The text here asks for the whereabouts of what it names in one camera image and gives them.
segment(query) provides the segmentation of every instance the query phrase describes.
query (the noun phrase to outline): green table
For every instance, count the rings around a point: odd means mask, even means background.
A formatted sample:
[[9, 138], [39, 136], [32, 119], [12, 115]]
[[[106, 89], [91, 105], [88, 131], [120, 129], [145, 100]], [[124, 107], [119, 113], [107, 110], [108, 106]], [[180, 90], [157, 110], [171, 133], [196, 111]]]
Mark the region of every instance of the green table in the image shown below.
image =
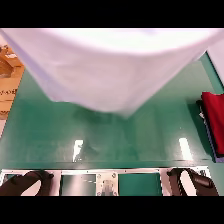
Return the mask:
[[[106, 169], [208, 165], [224, 195], [224, 164], [214, 164], [195, 104], [223, 93], [207, 56], [183, 69], [129, 119], [51, 102], [25, 71], [0, 140], [0, 168]], [[187, 139], [192, 160], [180, 139]], [[72, 162], [76, 140], [83, 146]]]

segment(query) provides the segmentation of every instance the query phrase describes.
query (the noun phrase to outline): white fabric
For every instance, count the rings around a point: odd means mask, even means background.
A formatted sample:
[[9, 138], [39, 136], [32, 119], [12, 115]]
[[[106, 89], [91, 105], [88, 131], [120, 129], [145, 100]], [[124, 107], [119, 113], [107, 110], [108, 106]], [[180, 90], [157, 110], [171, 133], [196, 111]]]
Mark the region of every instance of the white fabric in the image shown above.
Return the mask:
[[211, 45], [208, 48], [208, 55], [224, 85], [224, 40]]
[[223, 29], [4, 28], [53, 101], [130, 115], [223, 37]]

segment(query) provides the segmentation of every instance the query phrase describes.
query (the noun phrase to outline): white wall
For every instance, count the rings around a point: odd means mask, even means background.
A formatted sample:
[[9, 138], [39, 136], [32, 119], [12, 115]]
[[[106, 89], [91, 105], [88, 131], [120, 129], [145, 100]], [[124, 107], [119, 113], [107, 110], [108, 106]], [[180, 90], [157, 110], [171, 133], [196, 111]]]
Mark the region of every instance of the white wall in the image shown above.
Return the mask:
[[6, 45], [7, 42], [3, 39], [3, 37], [0, 35], [0, 47]]

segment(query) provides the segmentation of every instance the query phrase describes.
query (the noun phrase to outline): stack of folded clothes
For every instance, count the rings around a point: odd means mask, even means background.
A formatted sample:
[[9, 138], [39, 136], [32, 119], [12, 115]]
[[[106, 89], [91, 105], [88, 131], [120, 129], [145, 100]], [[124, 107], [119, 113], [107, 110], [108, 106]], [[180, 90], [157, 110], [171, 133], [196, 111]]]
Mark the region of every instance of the stack of folded clothes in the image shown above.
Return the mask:
[[203, 92], [197, 101], [216, 162], [224, 162], [224, 94]]

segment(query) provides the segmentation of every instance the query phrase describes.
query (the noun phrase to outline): red folded fabric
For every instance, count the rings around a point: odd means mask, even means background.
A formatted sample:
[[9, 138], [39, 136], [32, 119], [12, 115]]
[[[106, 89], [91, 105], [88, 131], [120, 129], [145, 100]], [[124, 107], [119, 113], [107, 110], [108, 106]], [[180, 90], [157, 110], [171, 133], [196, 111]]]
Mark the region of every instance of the red folded fabric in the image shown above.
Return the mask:
[[224, 155], [224, 94], [203, 92], [202, 101], [216, 141], [216, 152]]

